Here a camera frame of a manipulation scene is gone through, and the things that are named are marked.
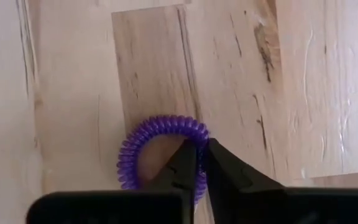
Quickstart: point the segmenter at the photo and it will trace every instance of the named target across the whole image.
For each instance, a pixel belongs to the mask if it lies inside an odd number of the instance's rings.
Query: black tool
[[[358,189],[284,187],[216,139],[204,156],[215,224],[358,223]],[[27,224],[193,223],[196,157],[184,141],[143,190],[46,195],[31,206]]]

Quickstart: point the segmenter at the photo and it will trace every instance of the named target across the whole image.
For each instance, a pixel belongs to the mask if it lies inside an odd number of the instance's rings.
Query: purple spiral hair tie
[[[197,122],[192,117],[161,115],[150,117],[138,125],[127,139],[122,142],[118,155],[119,181],[122,189],[139,189],[137,175],[137,159],[144,145],[160,134],[181,134],[192,140],[197,148],[197,174],[195,189],[195,204],[201,199],[206,190],[206,175],[202,170],[203,150],[208,142],[208,130],[205,124]]]

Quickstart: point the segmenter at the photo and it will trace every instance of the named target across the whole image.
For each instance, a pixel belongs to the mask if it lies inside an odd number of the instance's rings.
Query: wooden surface
[[[358,0],[0,0],[0,223],[118,189],[125,134],[166,113],[286,185],[358,187]],[[181,140],[151,142],[141,178]]]
[[[33,74],[22,1],[0,0],[0,223],[24,223],[41,196]]]

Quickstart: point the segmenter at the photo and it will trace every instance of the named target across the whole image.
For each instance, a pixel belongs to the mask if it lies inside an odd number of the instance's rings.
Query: dark wood streak
[[[257,119],[256,122],[258,124],[260,124],[260,127],[262,128],[262,137],[263,137],[263,140],[264,140],[264,148],[265,148],[265,151],[267,151],[267,140],[266,140],[266,131],[265,131],[265,125],[264,125],[264,118],[262,117],[262,113],[260,112],[258,98],[256,97],[255,94],[253,94],[252,97],[254,97],[255,102],[256,102],[256,106],[258,107],[258,110],[259,110],[259,113],[260,113],[260,119]]]
[[[19,4],[19,0],[16,0],[16,9],[17,9],[17,14],[19,15],[19,21],[20,24],[25,24],[25,22],[23,22],[23,19],[27,19],[27,18],[22,18],[21,15],[21,10],[20,10],[20,4]],[[29,36],[29,31],[27,30],[23,30],[26,29],[27,26],[25,28],[23,28],[22,26],[20,26],[20,40],[22,42],[21,45],[21,50],[23,53],[23,57],[26,56],[26,49],[24,46],[28,45],[28,43],[26,43],[26,40],[28,39]],[[27,60],[24,60],[24,79],[25,79],[25,92],[27,93],[27,97],[29,97],[29,68],[28,68],[28,64],[27,64]]]
[[[260,124],[260,127],[262,128],[262,137],[264,139],[264,148],[265,151],[267,151],[267,141],[266,141],[266,131],[265,131],[265,125],[264,125],[264,119],[262,115],[260,115],[260,119],[256,120],[258,124]]]
[[[271,155],[272,155],[273,176],[274,176],[274,179],[276,179],[276,178],[277,178],[276,163],[275,163],[275,159],[274,159],[274,153],[273,153],[273,149],[272,149],[272,143],[269,144],[269,148],[270,148],[270,153],[271,153]]]
[[[198,121],[202,121],[200,99],[198,97],[198,90],[195,78],[195,71],[193,65],[193,58],[191,57],[191,49],[188,40],[188,31],[186,24],[186,11],[182,7],[177,7],[178,21],[180,26],[180,36],[183,47],[183,53],[186,63],[187,81],[190,87],[191,99],[193,100],[193,106],[195,110],[195,116]]]
[[[289,164],[288,164],[288,157],[285,158],[285,168],[288,170],[289,168]]]
[[[267,81],[271,83],[272,79],[270,77],[270,68],[274,69],[274,66],[272,63],[268,42],[266,41],[265,31],[262,24],[259,24],[259,26],[254,28],[254,35],[259,53],[262,56],[262,61],[265,65]]]
[[[236,40],[237,48],[239,49],[239,55],[240,55],[240,57],[242,57],[242,50],[240,47],[239,38],[237,37],[236,30],[234,28],[233,17],[231,16],[231,14],[230,14],[230,21],[231,21],[231,27],[233,28],[233,32],[234,32],[234,39]]]

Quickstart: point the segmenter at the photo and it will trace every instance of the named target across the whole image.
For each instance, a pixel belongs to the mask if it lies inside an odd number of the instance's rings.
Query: wood floor
[[[0,223],[119,189],[120,143],[156,114],[285,185],[358,187],[358,0],[0,0]],[[181,141],[150,143],[142,178]]]

